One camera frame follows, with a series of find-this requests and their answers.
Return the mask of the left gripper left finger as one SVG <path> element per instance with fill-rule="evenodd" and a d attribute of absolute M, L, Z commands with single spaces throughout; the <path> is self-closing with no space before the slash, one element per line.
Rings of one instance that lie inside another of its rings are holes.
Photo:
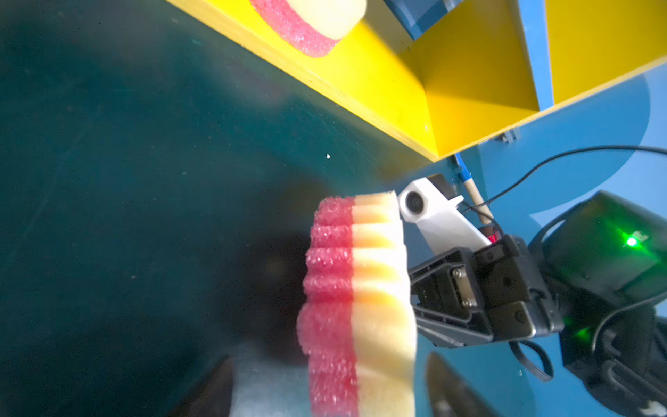
<path fill-rule="evenodd" d="M 169 417 L 229 417 L 234 390 L 230 356 L 222 357 L 185 397 L 167 413 Z"/>

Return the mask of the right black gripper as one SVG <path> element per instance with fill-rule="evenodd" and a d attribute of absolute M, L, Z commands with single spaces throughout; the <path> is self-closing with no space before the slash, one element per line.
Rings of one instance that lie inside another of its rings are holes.
<path fill-rule="evenodd" d="M 458 349 L 561 332 L 564 320 L 525 241 L 454 248 L 408 271 L 420 335 Z"/>

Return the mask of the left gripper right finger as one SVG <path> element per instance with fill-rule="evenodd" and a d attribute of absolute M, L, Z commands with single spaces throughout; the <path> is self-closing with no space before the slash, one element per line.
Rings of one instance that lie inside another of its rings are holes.
<path fill-rule="evenodd" d="M 441 355 L 435 352 L 427 357 L 426 383 L 433 416 L 500 416 Z"/>

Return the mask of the smiley sponge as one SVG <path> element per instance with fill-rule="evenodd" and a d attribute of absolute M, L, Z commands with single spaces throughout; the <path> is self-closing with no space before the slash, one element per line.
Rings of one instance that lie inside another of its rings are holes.
<path fill-rule="evenodd" d="M 366 0 L 252 0 L 262 20 L 308 57 L 328 55 L 366 14 Z"/>
<path fill-rule="evenodd" d="M 394 192 L 329 197 L 310 230 L 296 330 L 314 416 L 413 416 L 417 328 Z"/>

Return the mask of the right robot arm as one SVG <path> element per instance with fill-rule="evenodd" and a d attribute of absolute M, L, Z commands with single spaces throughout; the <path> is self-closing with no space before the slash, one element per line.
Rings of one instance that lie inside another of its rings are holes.
<path fill-rule="evenodd" d="M 458 247 L 409 272 L 418 330 L 435 346 L 507 343 L 542 382 L 554 377 L 524 348 L 558 335 L 564 367 L 623 416 L 666 413 L 666 222 L 599 191 L 533 240 L 506 235 Z"/>

